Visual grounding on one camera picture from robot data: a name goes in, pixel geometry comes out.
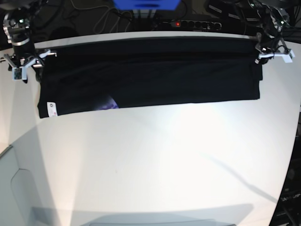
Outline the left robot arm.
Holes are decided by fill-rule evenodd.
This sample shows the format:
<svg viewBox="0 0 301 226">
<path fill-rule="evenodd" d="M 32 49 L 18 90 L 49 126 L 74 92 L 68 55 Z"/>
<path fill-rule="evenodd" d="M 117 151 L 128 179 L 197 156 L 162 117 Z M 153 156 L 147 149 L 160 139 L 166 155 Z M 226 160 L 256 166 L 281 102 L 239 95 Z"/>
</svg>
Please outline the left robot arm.
<svg viewBox="0 0 301 226">
<path fill-rule="evenodd" d="M 290 16 L 287 9 L 298 5 L 298 0 L 236 0 L 233 9 L 246 26 L 260 28 L 256 34 L 255 49 L 258 56 L 255 63 L 263 65 L 269 60 L 279 57 L 285 63 L 292 63 L 295 57 L 293 50 L 288 48 L 284 40 L 284 31 L 289 27 Z M 249 22 L 243 13 L 244 8 L 254 10 L 259 19 Z"/>
</svg>

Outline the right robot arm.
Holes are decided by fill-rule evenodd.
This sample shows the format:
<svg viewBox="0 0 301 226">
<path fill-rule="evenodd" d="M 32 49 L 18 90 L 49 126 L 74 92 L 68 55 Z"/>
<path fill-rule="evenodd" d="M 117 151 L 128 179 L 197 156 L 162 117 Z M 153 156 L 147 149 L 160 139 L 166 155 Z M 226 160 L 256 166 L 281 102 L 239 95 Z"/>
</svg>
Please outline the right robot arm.
<svg viewBox="0 0 301 226">
<path fill-rule="evenodd" d="M 36 49 L 32 39 L 33 20 L 47 0 L 2 0 L 0 8 L 6 11 L 3 18 L 3 31 L 8 43 L 12 45 L 13 54 L 4 54 L 1 62 L 8 63 L 12 72 L 12 80 L 28 82 L 27 70 L 35 71 L 35 78 L 41 83 L 45 58 L 57 56 L 56 51 L 48 48 Z"/>
</svg>

